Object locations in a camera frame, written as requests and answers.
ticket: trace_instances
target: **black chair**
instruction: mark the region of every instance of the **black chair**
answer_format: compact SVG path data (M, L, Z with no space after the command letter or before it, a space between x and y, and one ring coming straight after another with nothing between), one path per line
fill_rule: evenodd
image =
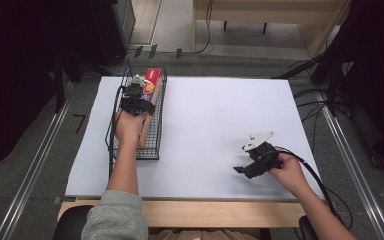
M53 240L80 240L87 214L94 206L85 205L69 208L58 221Z
M311 226L310 221L307 216L302 216L299 219L299 228L301 230L302 239L304 240L318 240L316 233L314 232L313 227Z

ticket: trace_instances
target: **person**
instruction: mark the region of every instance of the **person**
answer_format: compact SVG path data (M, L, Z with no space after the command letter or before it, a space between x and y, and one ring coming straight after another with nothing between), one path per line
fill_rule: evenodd
M88 213L82 239L257 239L237 229L165 229L149 234L136 171L136 147L146 117L116 113L116 162L100 205ZM269 173L298 199L318 238L355 239L311 189L298 160L287 154L280 154L279 160L282 168Z

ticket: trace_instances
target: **black cord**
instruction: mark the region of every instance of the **black cord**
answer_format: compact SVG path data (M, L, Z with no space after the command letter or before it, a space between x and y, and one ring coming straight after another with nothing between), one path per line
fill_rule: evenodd
M337 193L335 193L332 189L326 187L326 185L324 186L329 192L331 192L333 195L335 195L339 201L341 201L345 208L347 209L348 213L350 214L350 224L348 226L345 226L348 230L350 230L352 228L352 225L354 224L354 217L352 215L352 212L351 212L351 209L349 208L348 204L345 202L344 199L342 199Z
M129 59L127 58L126 59L126 63L127 63L127 71L130 72L130 77L133 79L133 72L131 71L132 67L130 66L130 61Z
M309 119L309 118L315 116L317 113L313 113L313 114L311 114L311 113L312 113L313 111L315 111L316 109L320 108L320 107L323 108L324 106L326 106L326 104L319 104L319 105L317 105L316 107L314 107L313 109L311 109L311 110L308 112L307 116L305 116L303 119L301 119L301 122L305 122L307 119Z
M114 164L114 160L113 160L113 155L114 155L114 136L115 136L115 132L116 132L116 127L117 127L117 123L118 123L118 120L120 119L120 116L121 116L121 113L120 115L118 115L117 119L115 120L115 113L117 111L117 105L118 105L118 97L120 96L120 92L121 90L123 89L123 85L120 84L120 86L118 87L117 89L117 94L115 96L115 101L114 101L114 107L113 107L113 111L112 111L112 114L111 114L111 129L109 129L110 131L110 141L109 141L109 145L108 145L108 151L111 152L110 154L110 158L109 158L109 172L108 172L108 176L111 176L112 174L112 166Z
M323 107L321 107L316 114L316 119L314 120L314 126L313 126L313 142L311 143L311 152L314 154L314 149L316 148L316 126L317 126L317 120L319 118L319 114L323 110Z
M283 149L283 151L277 151L278 153L288 154L288 155L298 159L298 161L301 162L302 165L304 165L304 167L308 170L308 172L313 176L313 178L316 180L317 184L319 185L320 190L323 193L323 196L326 198L326 203L327 203L331 213L336 218L338 218L338 220L345 226L345 224L342 221L341 217L339 216L339 214L336 212L335 208L333 207L332 200L330 199L330 196L327 193L325 186L323 185L323 183L322 183L321 179L319 178L319 176L317 176L316 172L314 172L313 168L304 159L302 159L298 155L294 154L293 152L289 151L288 149L282 148L282 147L279 147L279 148Z
M306 62L306 61L308 61L308 60L298 60L298 61L296 61L296 62L293 62L291 65L289 65L289 71L291 71L292 66L294 66L295 64L300 63L300 62ZM305 71L307 72L308 77L311 77L311 76L312 76L312 74L308 71L308 68L305 69Z
M117 60L115 61L115 63L113 63L110 67L114 67L115 65L119 64L120 61L123 59L123 57L121 56L116 56L115 57Z
M326 103L326 101L314 101L314 102L307 102L307 103L302 103L302 104L299 104L297 105L297 108L299 107L303 107L303 106L307 106L307 105L310 105L310 104L315 104L315 103Z
M212 12L213 12L213 0L210 0L207 6L207 15L205 16L205 23L207 24L207 33L208 33L207 43L205 44L203 49L201 49L198 52L195 52L196 54L202 53L210 44L210 41L211 41L210 23L211 23Z
M302 90L302 91L299 91L297 93L295 93L293 96L294 96L294 99L295 98L298 98L298 97L301 97L302 95L306 94L306 93L310 93L310 92L326 92L327 90L325 89L318 89L318 88L310 88L310 89L305 89L305 90Z

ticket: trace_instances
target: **white table surface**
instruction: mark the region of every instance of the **white table surface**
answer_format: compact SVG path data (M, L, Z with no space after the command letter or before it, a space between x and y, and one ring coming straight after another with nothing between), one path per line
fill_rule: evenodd
M66 196L99 197L108 183L105 135L121 77L103 77L69 176ZM235 166L252 162L242 150L250 134L304 158L318 174L286 80L168 77L159 160L138 160L142 197L290 200L268 173L248 179ZM310 186L323 198L304 169Z

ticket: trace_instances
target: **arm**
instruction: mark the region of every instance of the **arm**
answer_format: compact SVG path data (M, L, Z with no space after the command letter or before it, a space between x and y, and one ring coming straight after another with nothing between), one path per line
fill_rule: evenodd
M119 190L139 194L136 171L136 147L146 114L137 117L127 112L118 112L116 135L119 139L118 154L107 190Z
M146 115L116 114L119 150L99 206L89 211L82 239L147 239L148 225L138 196L136 147Z
M273 168L269 173L298 199L317 237L323 240L356 239L311 189L299 161L287 154L280 154L279 160L283 167L281 169Z

